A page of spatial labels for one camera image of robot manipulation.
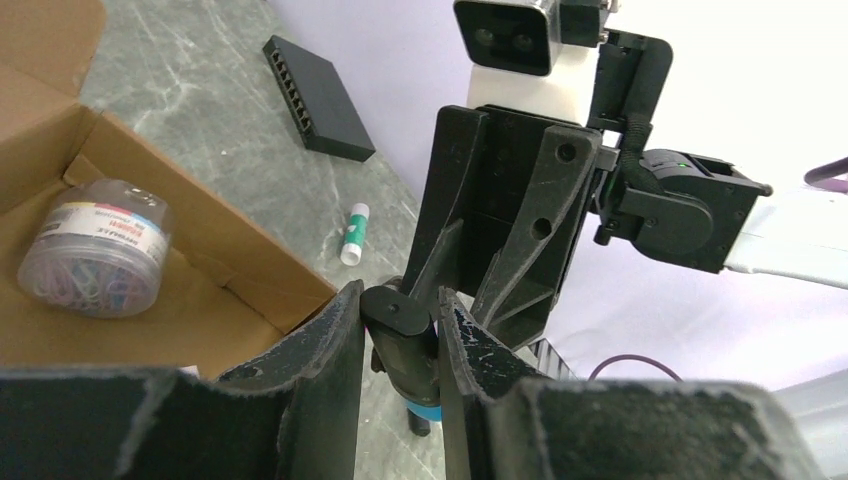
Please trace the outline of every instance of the white wall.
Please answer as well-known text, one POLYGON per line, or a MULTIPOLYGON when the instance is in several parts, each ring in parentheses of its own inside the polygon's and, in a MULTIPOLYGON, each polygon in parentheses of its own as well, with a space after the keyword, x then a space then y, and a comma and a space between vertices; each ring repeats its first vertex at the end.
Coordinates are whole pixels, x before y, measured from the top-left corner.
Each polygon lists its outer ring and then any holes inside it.
POLYGON ((848 370, 775 392, 795 418, 822 472, 848 479, 848 370))
MULTIPOLYGON (((467 91, 452 1, 272 3, 296 41, 335 63, 376 146, 420 196, 436 112, 467 91)), ((846 14, 834 0, 629 0, 609 26, 675 49, 651 147, 722 158, 780 189, 848 155, 846 14)), ((623 242, 592 244, 596 224, 547 332, 578 374, 619 353, 772 389, 848 368, 848 292, 659 264, 623 242)), ((633 363, 605 373, 662 376, 633 363)))

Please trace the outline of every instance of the glue stick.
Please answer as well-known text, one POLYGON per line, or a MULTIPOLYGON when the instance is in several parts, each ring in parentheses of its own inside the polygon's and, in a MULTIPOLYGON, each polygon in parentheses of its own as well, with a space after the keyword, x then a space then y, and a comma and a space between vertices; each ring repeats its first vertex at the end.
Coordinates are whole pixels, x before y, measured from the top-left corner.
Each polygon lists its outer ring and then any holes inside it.
POLYGON ((345 232, 345 243, 339 255, 342 263, 348 267, 359 265, 362 260, 362 246, 365 244, 365 227, 371 210, 364 203, 357 203, 350 210, 350 222, 345 232))

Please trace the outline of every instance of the paper clip container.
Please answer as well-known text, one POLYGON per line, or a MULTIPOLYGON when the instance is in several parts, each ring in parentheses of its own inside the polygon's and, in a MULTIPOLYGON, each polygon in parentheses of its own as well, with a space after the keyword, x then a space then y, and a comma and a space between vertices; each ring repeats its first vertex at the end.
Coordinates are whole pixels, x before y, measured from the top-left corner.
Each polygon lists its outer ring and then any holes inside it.
POLYGON ((18 270, 39 300, 92 317, 148 309, 159 294, 173 218, 161 198, 122 180, 65 191, 18 270))

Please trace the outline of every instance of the black power strip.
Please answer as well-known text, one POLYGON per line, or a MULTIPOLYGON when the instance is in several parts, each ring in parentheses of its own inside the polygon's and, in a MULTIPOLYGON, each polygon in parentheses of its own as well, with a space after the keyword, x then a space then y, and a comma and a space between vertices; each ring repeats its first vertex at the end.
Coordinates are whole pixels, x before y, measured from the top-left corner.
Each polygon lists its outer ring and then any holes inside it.
POLYGON ((335 67, 273 35, 262 49, 308 150, 364 162, 374 144, 335 67))

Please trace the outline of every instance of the marble surface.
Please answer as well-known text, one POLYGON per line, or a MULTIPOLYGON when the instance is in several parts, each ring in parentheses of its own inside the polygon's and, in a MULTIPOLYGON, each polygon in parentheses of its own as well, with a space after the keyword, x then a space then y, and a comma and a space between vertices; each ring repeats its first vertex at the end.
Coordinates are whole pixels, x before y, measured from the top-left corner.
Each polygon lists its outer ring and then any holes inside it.
MULTIPOLYGON (((117 114, 337 287, 403 271, 417 201, 379 154, 358 164, 302 148, 261 53, 272 33, 286 36, 264 1, 104 3, 84 103, 117 114), (338 251, 357 202, 371 218, 362 263, 349 268, 338 251)), ((444 478, 439 427, 412 435, 385 375, 363 369, 355 478, 444 478)))

